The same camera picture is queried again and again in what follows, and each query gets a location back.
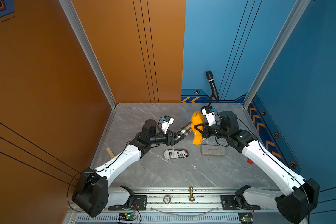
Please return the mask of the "plaid eyeglass case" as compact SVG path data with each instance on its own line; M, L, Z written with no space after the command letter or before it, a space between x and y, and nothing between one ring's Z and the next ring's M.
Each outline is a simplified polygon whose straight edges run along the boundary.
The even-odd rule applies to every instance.
M191 133L191 131L192 131L192 128L191 128L191 121L190 122L188 122L184 127L182 127L181 129L180 129L180 131L181 130L187 130L189 133Z

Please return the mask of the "orange fluffy cloth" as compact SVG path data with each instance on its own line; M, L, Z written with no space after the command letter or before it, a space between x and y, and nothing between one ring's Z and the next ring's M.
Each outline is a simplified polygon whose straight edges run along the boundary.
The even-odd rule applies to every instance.
M191 128L193 129L194 125L202 124L202 123L203 123L203 115L199 111L194 112L193 115L192 115L192 118L191 118ZM202 142L203 142L202 135L194 135L194 139L193 139L192 144L201 145Z

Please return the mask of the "newspaper print eyeglass case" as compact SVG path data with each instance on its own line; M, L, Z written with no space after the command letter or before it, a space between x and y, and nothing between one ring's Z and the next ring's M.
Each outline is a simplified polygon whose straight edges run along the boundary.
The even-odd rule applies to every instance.
M167 160L175 160L175 159L184 159L189 156L189 152L186 149L168 149L164 152L164 158Z

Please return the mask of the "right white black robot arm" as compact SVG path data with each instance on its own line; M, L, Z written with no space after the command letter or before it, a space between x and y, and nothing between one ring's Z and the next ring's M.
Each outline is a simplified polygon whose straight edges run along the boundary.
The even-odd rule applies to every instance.
M310 213L318 205L320 186L314 179L305 179L278 160L249 131L240 129L236 114L220 113L220 123L215 115L195 112L191 118L193 143L199 145L211 136L227 141L228 146L256 164L279 188L278 191L262 190L245 185L235 192L236 206L242 210L254 205L278 211L293 224L308 224Z

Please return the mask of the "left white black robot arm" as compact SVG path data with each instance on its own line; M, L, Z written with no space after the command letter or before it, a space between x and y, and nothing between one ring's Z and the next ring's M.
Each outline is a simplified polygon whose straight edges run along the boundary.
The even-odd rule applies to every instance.
M191 132L190 123L179 132L168 130L169 125L170 122L163 121L159 127L157 121L146 120L142 131L126 144L119 155L95 169L86 168L79 174L72 202L91 217L96 217L106 207L119 205L130 209L134 203L134 192L123 185L112 189L109 187L124 170L147 154L152 145L173 146Z

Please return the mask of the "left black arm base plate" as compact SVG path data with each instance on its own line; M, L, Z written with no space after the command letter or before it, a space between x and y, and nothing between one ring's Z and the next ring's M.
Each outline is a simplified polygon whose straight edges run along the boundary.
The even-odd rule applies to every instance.
M125 205L115 205L108 207L109 211L133 211L138 206L139 211L145 211L147 208L147 195L137 195L134 196L133 203L130 207Z

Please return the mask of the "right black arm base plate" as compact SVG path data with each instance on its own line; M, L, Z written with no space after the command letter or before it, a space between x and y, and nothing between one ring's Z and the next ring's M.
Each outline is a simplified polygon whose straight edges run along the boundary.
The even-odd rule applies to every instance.
M259 211L261 210L261 207L258 205L238 205L238 203L235 200L235 195L221 195L221 205L224 211L238 211L238 210L254 210L254 211Z

